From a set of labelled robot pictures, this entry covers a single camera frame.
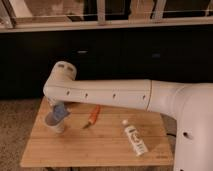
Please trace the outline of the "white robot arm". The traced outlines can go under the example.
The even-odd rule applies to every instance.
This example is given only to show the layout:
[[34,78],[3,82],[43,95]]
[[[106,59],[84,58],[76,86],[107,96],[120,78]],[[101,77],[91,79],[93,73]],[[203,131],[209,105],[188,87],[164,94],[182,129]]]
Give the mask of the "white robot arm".
[[57,62],[43,93],[51,105],[80,102],[145,109],[177,121],[173,171],[213,171],[213,83],[78,80],[76,67]]

